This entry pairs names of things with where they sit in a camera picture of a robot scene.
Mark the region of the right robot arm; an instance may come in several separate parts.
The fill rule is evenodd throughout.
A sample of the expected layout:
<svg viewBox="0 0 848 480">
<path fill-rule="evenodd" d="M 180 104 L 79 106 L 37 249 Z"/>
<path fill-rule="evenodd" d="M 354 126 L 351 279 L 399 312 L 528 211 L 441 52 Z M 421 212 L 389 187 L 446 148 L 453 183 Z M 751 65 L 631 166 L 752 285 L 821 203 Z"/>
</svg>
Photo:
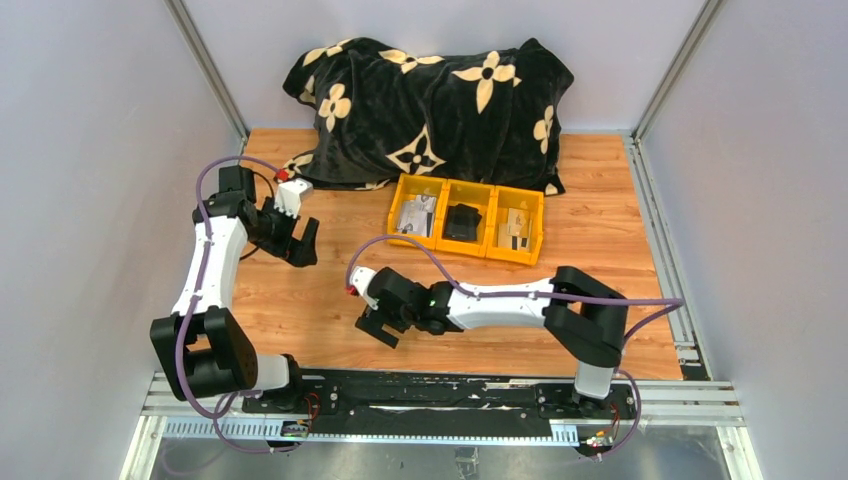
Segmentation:
<svg viewBox="0 0 848 480">
<path fill-rule="evenodd" d="M 577 360 L 576 397 L 598 401 L 608 397 L 621 363 L 626 300 L 575 267 L 524 284 L 424 286 L 390 267 L 355 266 L 347 288 L 366 304 L 357 328 L 390 347 L 410 328 L 431 335 L 484 327 L 544 329 Z"/>
</svg>

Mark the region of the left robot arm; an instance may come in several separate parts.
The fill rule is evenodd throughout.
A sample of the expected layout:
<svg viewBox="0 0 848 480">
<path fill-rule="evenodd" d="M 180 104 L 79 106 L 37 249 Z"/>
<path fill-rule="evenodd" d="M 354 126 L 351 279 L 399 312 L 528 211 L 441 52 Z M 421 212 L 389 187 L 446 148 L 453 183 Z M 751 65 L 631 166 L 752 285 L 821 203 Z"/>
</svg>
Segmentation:
<svg viewBox="0 0 848 480">
<path fill-rule="evenodd" d="M 192 213 L 195 249 L 186 284 L 171 313 L 152 322 L 150 339 L 174 396 L 198 400 L 260 391 L 285 411 L 306 395 L 300 367 L 290 354 L 260 355 L 232 312 L 237 270 L 253 245 L 297 268 L 317 262 L 319 221 L 294 230 L 310 182 L 278 175 L 273 195 L 257 201 L 254 170 L 233 165 L 218 172 L 218 189 Z"/>
</svg>

